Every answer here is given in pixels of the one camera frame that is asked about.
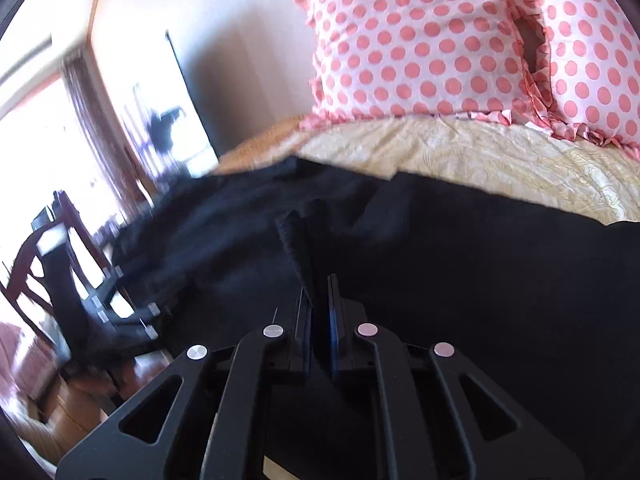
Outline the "cream yellow bedspread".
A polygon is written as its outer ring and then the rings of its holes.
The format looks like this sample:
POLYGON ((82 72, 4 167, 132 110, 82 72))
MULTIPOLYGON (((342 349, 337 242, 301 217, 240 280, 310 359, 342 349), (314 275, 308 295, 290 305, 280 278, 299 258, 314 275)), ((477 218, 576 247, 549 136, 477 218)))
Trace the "cream yellow bedspread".
POLYGON ((290 118, 222 155, 215 170, 254 170, 291 155, 383 179, 422 174, 603 224, 639 219, 638 162, 524 126, 411 116, 303 131, 290 118))

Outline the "dark wooden chair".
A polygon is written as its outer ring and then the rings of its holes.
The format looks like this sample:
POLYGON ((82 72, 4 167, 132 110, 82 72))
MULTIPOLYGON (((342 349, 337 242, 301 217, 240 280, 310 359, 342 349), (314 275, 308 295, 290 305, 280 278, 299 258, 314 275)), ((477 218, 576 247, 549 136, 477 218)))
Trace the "dark wooden chair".
POLYGON ((61 364, 106 370, 155 350, 162 316, 156 302, 130 302, 126 318, 113 308, 113 300, 127 299, 126 287, 149 272, 151 263, 111 264, 64 192, 54 194, 39 219, 1 291, 61 364))

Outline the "polka dot pillow near window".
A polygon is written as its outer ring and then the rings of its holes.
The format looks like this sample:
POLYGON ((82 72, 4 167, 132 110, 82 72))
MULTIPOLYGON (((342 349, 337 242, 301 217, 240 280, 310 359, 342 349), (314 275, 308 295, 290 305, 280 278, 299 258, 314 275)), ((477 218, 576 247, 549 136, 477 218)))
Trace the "polka dot pillow near window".
POLYGON ((509 0, 295 1, 317 40, 305 129, 406 115, 544 122, 509 0))

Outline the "wall mirror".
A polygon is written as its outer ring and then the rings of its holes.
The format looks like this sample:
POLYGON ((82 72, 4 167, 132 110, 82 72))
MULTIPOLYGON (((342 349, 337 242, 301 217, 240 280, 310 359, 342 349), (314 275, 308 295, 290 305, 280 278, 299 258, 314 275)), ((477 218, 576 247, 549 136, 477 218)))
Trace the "wall mirror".
POLYGON ((218 164, 167 32, 148 42, 132 66, 120 118, 134 154, 161 190, 218 164))

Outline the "polka dot pillow near door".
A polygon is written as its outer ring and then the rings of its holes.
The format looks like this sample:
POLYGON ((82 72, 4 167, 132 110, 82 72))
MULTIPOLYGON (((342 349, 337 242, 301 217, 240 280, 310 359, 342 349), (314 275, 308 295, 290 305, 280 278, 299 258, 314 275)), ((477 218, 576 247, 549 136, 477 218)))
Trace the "polka dot pillow near door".
POLYGON ((560 139, 639 158, 639 37, 616 0, 511 0, 541 34, 532 73, 560 139))

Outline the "black pants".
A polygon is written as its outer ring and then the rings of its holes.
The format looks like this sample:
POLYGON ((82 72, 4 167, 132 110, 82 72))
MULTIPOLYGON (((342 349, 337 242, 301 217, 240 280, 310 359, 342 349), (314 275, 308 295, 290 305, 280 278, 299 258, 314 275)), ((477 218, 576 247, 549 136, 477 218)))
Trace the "black pants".
POLYGON ((175 186, 120 232, 148 258, 130 288, 178 292, 168 348, 235 344, 343 296, 403 341, 450 342, 582 461, 639 474, 639 227, 415 174, 382 180, 290 157, 175 186))

